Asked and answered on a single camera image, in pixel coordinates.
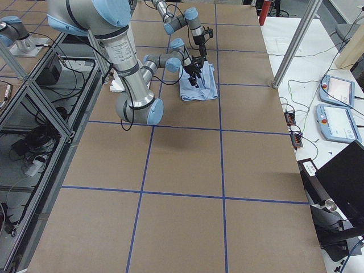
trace brown cardboard surface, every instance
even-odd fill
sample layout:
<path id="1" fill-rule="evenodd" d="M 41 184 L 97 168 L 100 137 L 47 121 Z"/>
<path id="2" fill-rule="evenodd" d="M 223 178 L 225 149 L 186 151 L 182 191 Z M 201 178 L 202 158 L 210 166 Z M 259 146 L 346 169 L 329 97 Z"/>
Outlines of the brown cardboard surface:
<path id="1" fill-rule="evenodd" d="M 221 196 L 219 132 L 155 128 L 144 188 Z"/>
<path id="2" fill-rule="evenodd" d="M 260 27 L 217 26 L 219 50 L 267 52 Z"/>
<path id="3" fill-rule="evenodd" d="M 229 273 L 326 273 L 308 205 L 226 201 Z"/>
<path id="4" fill-rule="evenodd" d="M 223 132 L 226 196 L 307 202 L 288 135 Z"/>
<path id="5" fill-rule="evenodd" d="M 23 17 L 22 17 L 22 22 L 24 24 L 41 24 L 41 22 L 43 22 L 45 20 L 45 18 L 47 17 L 46 13 L 26 13 Z"/>
<path id="6" fill-rule="evenodd" d="M 14 0 L 1 0 L 0 10 L 7 9 L 13 2 L 14 2 Z"/>
<path id="7" fill-rule="evenodd" d="M 48 11 L 48 4 L 45 1 L 36 1 L 36 4 L 30 9 L 31 11 Z"/>
<path id="8" fill-rule="evenodd" d="M 64 184 L 140 190 L 151 128 L 89 123 Z"/>
<path id="9" fill-rule="evenodd" d="M 220 83 L 267 85 L 273 73 L 266 53 L 219 51 Z"/>
<path id="10" fill-rule="evenodd" d="M 163 31 L 163 23 L 132 21 L 135 44 L 149 47 L 168 47 L 169 36 Z"/>
<path id="11" fill-rule="evenodd" d="M 278 90 L 221 85 L 220 93 L 223 129 L 288 133 Z"/>
<path id="12" fill-rule="evenodd" d="M 179 86 L 163 86 L 161 125 L 219 129 L 218 100 L 182 101 Z"/>
<path id="13" fill-rule="evenodd" d="M 225 272 L 221 200 L 143 195 L 130 273 Z"/>
<path id="14" fill-rule="evenodd" d="M 138 198 L 61 189 L 27 272 L 124 271 Z"/>
<path id="15" fill-rule="evenodd" d="M 2 5 L 2 7 L 6 7 L 9 4 L 4 3 L 4 1 L 2 0 L 1 1 L 1 5 Z M 7 10 L 18 10 L 18 11 L 23 10 L 23 11 L 27 11 L 27 10 L 29 10 L 34 5 L 35 5 L 35 1 L 17 0 L 14 3 L 12 3 L 7 8 Z"/>
<path id="16" fill-rule="evenodd" d="M 116 101 L 120 94 L 111 92 L 110 85 L 111 79 L 108 84 L 105 84 L 102 87 L 90 116 L 91 121 L 120 122 L 120 117 L 115 110 Z M 159 95 L 159 89 L 160 83 L 157 81 L 152 81 L 150 90 L 154 92 L 156 97 Z"/>
<path id="17" fill-rule="evenodd" d="M 226 258 L 229 273 L 303 272 L 306 266 L 307 272 L 324 272 L 308 206 L 275 203 L 307 199 L 289 136 L 282 134 L 287 131 L 278 94 L 266 87 L 273 79 L 268 55 L 233 52 L 265 51 L 255 9 L 177 5 L 182 10 L 196 6 L 201 22 L 214 31 L 217 15 L 217 36 L 207 45 L 215 49 L 218 41 L 218 48 L 226 50 L 208 51 L 216 83 L 220 78 L 220 102 L 183 102 L 178 85 L 160 89 L 153 81 L 151 90 L 156 97 L 162 90 L 164 101 L 160 125 L 135 125 L 124 132 L 114 110 L 118 94 L 105 85 L 64 181 L 65 186 L 102 189 L 61 190 L 30 273 L 124 272 L 133 226 L 127 273 L 222 273 Z M 132 27 L 141 60 L 145 54 L 166 52 L 169 36 L 156 10 L 139 2 Z M 240 39 L 248 39 L 229 41 L 235 30 Z M 189 47 L 187 32 L 176 35 Z M 164 74 L 164 80 L 177 78 Z M 263 133 L 220 132 L 219 107 L 223 129 Z M 268 117 L 261 117 L 262 112 Z M 139 193 L 107 190 L 143 190 L 139 214 Z M 79 225 L 73 233 L 70 226 Z"/>
<path id="18" fill-rule="evenodd" d="M 255 7 L 250 5 L 216 5 L 216 14 L 218 24 L 259 25 Z"/>

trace metal cylinder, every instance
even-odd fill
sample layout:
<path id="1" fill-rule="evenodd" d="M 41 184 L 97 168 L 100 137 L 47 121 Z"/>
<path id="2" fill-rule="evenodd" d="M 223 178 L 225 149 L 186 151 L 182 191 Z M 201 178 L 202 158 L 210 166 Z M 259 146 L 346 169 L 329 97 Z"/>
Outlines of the metal cylinder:
<path id="1" fill-rule="evenodd" d="M 321 3 L 322 3 L 322 0 L 310 0 L 310 2 L 308 3 L 306 12 L 302 17 L 302 19 L 297 27 L 297 30 L 292 38 L 292 41 L 289 44 L 287 52 L 283 57 L 282 63 L 280 64 L 280 67 L 278 68 L 278 71 L 277 71 L 274 81 L 272 83 L 273 88 L 278 88 L 280 83 L 282 82 L 283 77 L 286 74 L 287 69 L 288 69 L 289 65 L 291 64 L 293 58 L 295 57 L 298 47 L 301 44 L 302 39 L 303 39 L 304 35 L 306 34 L 307 29 L 312 22 L 312 19 L 315 17 L 317 10 L 319 9 Z"/>
<path id="2" fill-rule="evenodd" d="M 158 10 L 159 15 L 163 19 L 163 23 L 169 22 L 173 18 L 173 13 L 167 9 L 167 4 L 163 0 L 153 0 L 154 7 Z"/>
<path id="3" fill-rule="evenodd" d="M 128 92 L 128 96 L 131 96 L 128 101 L 130 107 L 139 108 L 149 104 L 154 99 L 154 94 L 146 87 L 127 30 L 115 37 L 101 40 L 101 43 L 105 46 L 125 88 L 130 91 Z"/>
<path id="4" fill-rule="evenodd" d="M 17 40 L 16 46 L 21 52 L 27 53 L 35 48 L 35 43 L 33 42 L 32 37 L 28 36 L 28 38 L 23 40 Z"/>

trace grid of blue tape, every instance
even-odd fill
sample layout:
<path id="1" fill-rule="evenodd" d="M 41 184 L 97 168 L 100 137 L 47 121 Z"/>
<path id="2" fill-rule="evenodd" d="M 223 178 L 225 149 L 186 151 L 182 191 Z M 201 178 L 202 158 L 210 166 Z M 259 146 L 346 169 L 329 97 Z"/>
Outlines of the grid of blue tape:
<path id="1" fill-rule="evenodd" d="M 10 7 L 15 1 L 16 0 L 14 0 L 9 6 L 7 6 L 4 10 L 2 10 L 0 12 L 0 15 L 1 15 L 1 13 L 3 11 L 7 10 L 7 8 Z M 24 15 L 26 14 L 26 12 L 29 12 L 30 9 L 32 7 L 34 7 L 34 5 L 32 5 L 27 11 L 22 11 L 22 12 L 24 12 Z M 218 63 L 218 53 L 219 53 L 219 51 L 222 51 L 222 52 L 223 51 L 228 51 L 228 52 L 265 53 L 265 52 L 262 52 L 262 51 L 244 51 L 244 50 L 225 50 L 225 49 L 218 49 L 218 43 L 217 43 L 217 40 L 218 40 L 217 39 L 217 36 L 218 36 L 218 28 L 217 28 L 217 26 L 243 26 L 243 27 L 259 27 L 259 26 L 258 25 L 249 25 L 249 24 L 218 24 L 217 23 L 217 9 L 216 9 L 216 5 L 215 5 L 215 15 L 214 16 L 215 16 L 215 23 L 204 23 L 204 24 L 213 24 L 216 27 L 216 30 L 215 30 L 216 49 L 209 49 L 209 50 L 216 51 L 217 52 L 217 71 L 219 71 L 219 63 Z M 44 23 L 45 20 L 46 20 L 46 18 L 41 22 L 41 24 L 37 25 L 37 28 L 35 29 L 35 32 L 36 32 L 36 30 L 41 25 L 43 25 L 43 23 Z M 153 21 L 153 20 L 134 20 L 134 21 L 139 21 L 139 22 L 158 22 L 158 23 L 160 23 L 160 21 Z M 147 46 L 147 45 L 143 45 L 143 46 L 139 46 L 139 47 L 165 48 L 166 49 L 166 53 L 168 51 L 168 47 L 152 47 L 152 46 Z M 162 80 L 164 80 L 164 72 L 165 72 L 165 70 L 163 71 L 163 74 L 162 74 Z M 132 258 L 132 254 L 133 254 L 134 239 L 135 239 L 135 234 L 137 232 L 137 224 L 138 224 L 139 212 L 140 212 L 140 207 L 141 207 L 141 204 L 142 204 L 142 197 L 143 197 L 143 195 L 167 195 L 167 196 L 180 196 L 180 197 L 193 197 L 193 198 L 212 198 L 212 199 L 221 200 L 222 201 L 222 213 L 223 213 L 223 219 L 224 219 L 223 225 L 224 225 L 225 273 L 228 273 L 229 272 L 229 266 L 228 266 L 228 239 L 227 239 L 227 231 L 226 231 L 226 202 L 225 202 L 226 200 L 250 201 L 250 202 L 273 202 L 273 203 L 281 203 L 281 204 L 308 205 L 307 202 L 300 202 L 300 201 L 267 200 L 267 199 L 258 199 L 258 198 L 240 198 L 240 197 L 229 197 L 229 196 L 225 196 L 224 156 L 223 156 L 224 143 L 223 143 L 222 133 L 224 131 L 236 132 L 236 133 L 276 134 L 276 135 L 288 135 L 288 133 L 276 133 L 276 132 L 264 132 L 264 131 L 249 131 L 249 130 L 229 130 L 229 129 L 223 129 L 222 128 L 222 119 L 221 119 L 220 85 L 257 86 L 257 87 L 266 87 L 266 86 L 268 86 L 268 85 L 257 85 L 257 84 L 226 84 L 226 83 L 225 84 L 221 84 L 220 83 L 219 73 L 217 73 L 219 129 L 198 128 L 198 127 L 163 126 L 163 125 L 151 126 L 152 127 L 152 131 L 151 131 L 151 136 L 150 136 L 150 141 L 149 141 L 149 146 L 148 146 L 146 163 L 145 163 L 145 167 L 144 167 L 143 180 L 142 180 L 142 185 L 141 185 L 141 188 L 140 188 L 139 191 L 128 190 L 128 189 L 79 187 L 79 186 L 71 186 L 71 185 L 68 185 L 68 186 L 67 185 L 64 185 L 64 186 L 62 186 L 63 188 L 66 188 L 66 189 L 84 189 L 84 190 L 94 190 L 94 191 L 126 192 L 126 193 L 135 193 L 135 194 L 138 194 L 139 195 L 138 206 L 137 206 L 135 220 L 134 220 L 133 234 L 132 234 L 131 242 L 130 242 L 129 255 L 128 255 L 127 266 L 126 266 L 126 273 L 129 273 L 129 269 L 130 269 L 131 258 Z M 160 84 L 158 97 L 160 97 L 161 93 L 162 93 L 162 84 Z M 119 123 L 116 123 L 116 122 L 106 122 L 106 121 L 89 121 L 89 122 L 93 122 L 93 123 L 119 124 Z M 136 125 L 136 126 L 147 126 L 147 125 L 137 124 L 137 123 L 135 123 L 134 125 Z M 191 195 L 191 194 L 183 194 L 183 193 L 168 193 L 168 192 L 144 191 L 144 183 L 145 183 L 146 174 L 147 174 L 147 170 L 148 170 L 148 162 L 149 162 L 149 158 L 150 158 L 150 152 L 151 152 L 151 147 L 152 147 L 154 130 L 155 130 L 156 127 L 164 127 L 164 128 L 171 128 L 171 129 L 189 129 L 189 130 L 213 130 L 213 131 L 219 131 L 220 132 L 220 155 L 221 155 L 221 187 L 222 187 L 222 196 Z"/>

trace light blue joint cap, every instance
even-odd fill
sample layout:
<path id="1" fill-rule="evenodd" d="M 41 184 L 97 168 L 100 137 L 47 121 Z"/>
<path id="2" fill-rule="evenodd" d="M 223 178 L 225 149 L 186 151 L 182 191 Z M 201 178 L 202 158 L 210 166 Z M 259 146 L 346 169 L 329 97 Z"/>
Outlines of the light blue joint cap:
<path id="1" fill-rule="evenodd" d="M 149 55 L 150 54 L 147 54 L 146 56 L 144 56 L 144 58 L 143 58 L 143 64 L 147 61 Z"/>
<path id="2" fill-rule="evenodd" d="M 170 48 L 174 49 L 174 48 L 179 48 L 184 46 L 184 42 L 181 38 L 176 38 L 173 41 L 171 41 L 171 44 L 169 45 Z"/>
<path id="3" fill-rule="evenodd" d="M 181 60 L 175 57 L 169 58 L 166 61 L 166 69 L 172 73 L 177 72 L 180 69 L 181 65 Z"/>
<path id="4" fill-rule="evenodd" d="M 13 41 L 10 40 L 8 37 L 0 34 L 0 41 L 6 46 L 9 47 L 13 44 Z"/>
<path id="5" fill-rule="evenodd" d="M 92 0 L 97 12 L 111 25 L 127 26 L 131 19 L 128 0 Z"/>
<path id="6" fill-rule="evenodd" d="M 175 32 L 175 30 L 173 29 L 173 27 L 169 23 L 164 23 L 163 27 L 164 27 L 164 30 L 166 31 L 166 33 L 168 35 L 173 34 Z"/>
<path id="7" fill-rule="evenodd" d="M 163 101 L 157 98 L 150 107 L 147 125 L 157 125 L 163 116 Z"/>
<path id="8" fill-rule="evenodd" d="M 21 23 L 22 22 L 20 20 L 20 18 L 17 16 L 7 16 L 4 18 L 1 18 L 1 21 L 4 21 L 5 23 Z"/>
<path id="9" fill-rule="evenodd" d="M 76 36 L 87 36 L 88 32 L 79 29 L 78 27 L 75 27 L 71 24 L 65 23 L 61 20 L 58 20 L 57 18 L 54 18 L 53 16 L 50 16 L 47 14 L 48 17 L 48 24 L 53 27 L 55 30 L 58 30 L 60 32 L 65 32 L 68 34 L 76 35 Z"/>
<path id="10" fill-rule="evenodd" d="M 184 17 L 187 20 L 194 20 L 198 17 L 198 11 L 195 7 L 190 7 L 189 9 L 186 9 L 184 12 Z"/>

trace blue cloth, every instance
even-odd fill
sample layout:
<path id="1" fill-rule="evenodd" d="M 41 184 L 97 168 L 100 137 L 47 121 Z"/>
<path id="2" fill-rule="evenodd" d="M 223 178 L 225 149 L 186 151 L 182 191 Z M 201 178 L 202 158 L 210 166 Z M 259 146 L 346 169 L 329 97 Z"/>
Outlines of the blue cloth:
<path id="1" fill-rule="evenodd" d="M 182 78 L 180 79 L 181 99 L 183 101 L 205 101 L 216 99 L 217 89 L 213 74 L 214 71 L 214 65 L 205 61 L 202 68 L 201 78 L 197 78 L 197 84 L 199 87 L 196 88 L 189 83 L 189 74 L 187 74 L 186 71 L 183 71 L 183 68 L 181 67 L 180 76 L 183 72 Z"/>

